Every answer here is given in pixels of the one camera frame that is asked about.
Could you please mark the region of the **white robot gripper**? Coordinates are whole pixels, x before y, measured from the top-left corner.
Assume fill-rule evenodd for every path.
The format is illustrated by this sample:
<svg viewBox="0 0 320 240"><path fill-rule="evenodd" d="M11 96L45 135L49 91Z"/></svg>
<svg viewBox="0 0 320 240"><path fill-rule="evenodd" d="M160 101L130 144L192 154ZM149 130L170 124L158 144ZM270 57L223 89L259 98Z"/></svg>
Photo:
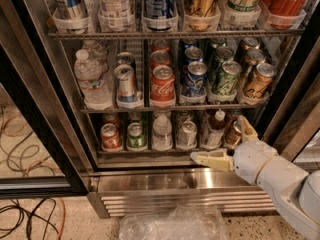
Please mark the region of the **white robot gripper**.
<svg viewBox="0 0 320 240"><path fill-rule="evenodd" d="M245 116L240 115L238 123L243 143L235 149L233 158L227 155L226 149L192 152L190 158L196 164L214 170L223 172L235 170L240 178L255 185L262 168L277 156L278 152L267 143L257 140L258 134Z"/></svg>

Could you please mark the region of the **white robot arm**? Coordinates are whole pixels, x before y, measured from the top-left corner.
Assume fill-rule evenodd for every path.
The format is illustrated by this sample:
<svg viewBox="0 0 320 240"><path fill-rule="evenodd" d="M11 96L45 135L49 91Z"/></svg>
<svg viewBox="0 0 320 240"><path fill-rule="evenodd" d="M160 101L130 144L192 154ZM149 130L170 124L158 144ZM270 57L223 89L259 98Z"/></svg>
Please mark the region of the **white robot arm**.
<svg viewBox="0 0 320 240"><path fill-rule="evenodd" d="M224 149L196 151L191 159L219 171L233 171L264 190L277 212L307 240L320 240L320 171L309 173L258 138L248 120L238 118L242 142L229 156Z"/></svg>

